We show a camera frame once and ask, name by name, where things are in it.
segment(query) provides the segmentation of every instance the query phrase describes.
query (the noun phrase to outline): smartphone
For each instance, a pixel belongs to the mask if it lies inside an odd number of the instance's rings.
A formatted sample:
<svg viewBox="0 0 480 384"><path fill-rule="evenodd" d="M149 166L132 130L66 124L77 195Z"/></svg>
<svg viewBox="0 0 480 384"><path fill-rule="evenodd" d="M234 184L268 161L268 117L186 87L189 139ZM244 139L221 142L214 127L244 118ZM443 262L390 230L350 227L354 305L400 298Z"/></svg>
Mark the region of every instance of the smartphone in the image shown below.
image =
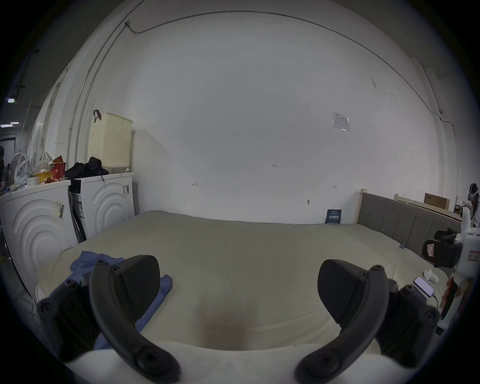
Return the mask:
<svg viewBox="0 0 480 384"><path fill-rule="evenodd" d="M432 297L435 289L430 286L425 280L418 276L413 283L428 297Z"/></svg>

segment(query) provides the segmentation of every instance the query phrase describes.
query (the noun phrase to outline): blue sign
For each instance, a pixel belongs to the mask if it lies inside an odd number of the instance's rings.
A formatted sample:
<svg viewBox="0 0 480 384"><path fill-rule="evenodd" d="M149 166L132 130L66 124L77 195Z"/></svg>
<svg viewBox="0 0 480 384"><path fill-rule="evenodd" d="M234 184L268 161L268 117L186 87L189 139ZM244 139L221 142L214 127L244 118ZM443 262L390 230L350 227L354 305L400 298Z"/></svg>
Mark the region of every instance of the blue sign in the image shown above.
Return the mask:
<svg viewBox="0 0 480 384"><path fill-rule="evenodd" d="M340 219L342 218L341 209L327 209L327 218L325 224L336 223L340 224Z"/></svg>

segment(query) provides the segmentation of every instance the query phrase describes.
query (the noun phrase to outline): washing machine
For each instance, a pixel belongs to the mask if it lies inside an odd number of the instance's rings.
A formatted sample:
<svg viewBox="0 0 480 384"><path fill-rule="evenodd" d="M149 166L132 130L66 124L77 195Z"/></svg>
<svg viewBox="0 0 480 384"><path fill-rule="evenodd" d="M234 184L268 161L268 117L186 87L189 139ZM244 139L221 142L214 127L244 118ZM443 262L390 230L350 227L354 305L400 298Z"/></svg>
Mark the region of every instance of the washing machine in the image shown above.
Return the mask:
<svg viewBox="0 0 480 384"><path fill-rule="evenodd" d="M37 271L78 244L73 228L70 181L23 187L0 196L0 220L13 265L25 289L39 300Z"/></svg>
<svg viewBox="0 0 480 384"><path fill-rule="evenodd" d="M75 179L70 191L75 218L89 239L135 216L133 172Z"/></svg>

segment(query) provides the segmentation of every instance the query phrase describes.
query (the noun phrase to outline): bed headboard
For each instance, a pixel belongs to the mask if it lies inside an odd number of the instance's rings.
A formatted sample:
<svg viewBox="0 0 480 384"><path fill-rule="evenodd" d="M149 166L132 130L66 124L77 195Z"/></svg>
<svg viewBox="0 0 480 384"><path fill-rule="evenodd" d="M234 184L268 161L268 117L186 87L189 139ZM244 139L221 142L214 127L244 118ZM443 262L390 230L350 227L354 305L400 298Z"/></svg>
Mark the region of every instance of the bed headboard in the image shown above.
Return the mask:
<svg viewBox="0 0 480 384"><path fill-rule="evenodd" d="M452 228L460 232L461 223L458 220L364 191L360 192L356 223L382 232L419 256L425 240L433 239L436 231ZM447 277L452 273L451 268L441 269Z"/></svg>

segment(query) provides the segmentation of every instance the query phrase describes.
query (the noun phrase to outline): white robot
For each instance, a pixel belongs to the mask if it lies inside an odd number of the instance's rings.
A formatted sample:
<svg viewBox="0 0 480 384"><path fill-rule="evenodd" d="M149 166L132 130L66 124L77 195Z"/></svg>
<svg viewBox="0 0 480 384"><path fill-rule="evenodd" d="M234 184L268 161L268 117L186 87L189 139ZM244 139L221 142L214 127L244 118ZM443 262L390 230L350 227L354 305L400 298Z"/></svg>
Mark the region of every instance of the white robot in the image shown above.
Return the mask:
<svg viewBox="0 0 480 384"><path fill-rule="evenodd" d="M447 330L458 317L458 307L462 302L464 292L455 297L458 289L462 288L469 278L477 278L480 264L480 228L470 227L470 211L463 207L462 228L457 234L454 243L462 244L458 262L455 265L454 284L450 288L449 297L440 315L438 326Z"/></svg>
<svg viewBox="0 0 480 384"><path fill-rule="evenodd" d="M463 207L460 233L453 230L437 231L433 240L423 245L422 256L433 262L435 267L454 268L453 284L440 314L438 326L443 330L458 318L458 307L462 302L468 280L477 278L480 264L480 228L470 227L470 211Z"/></svg>

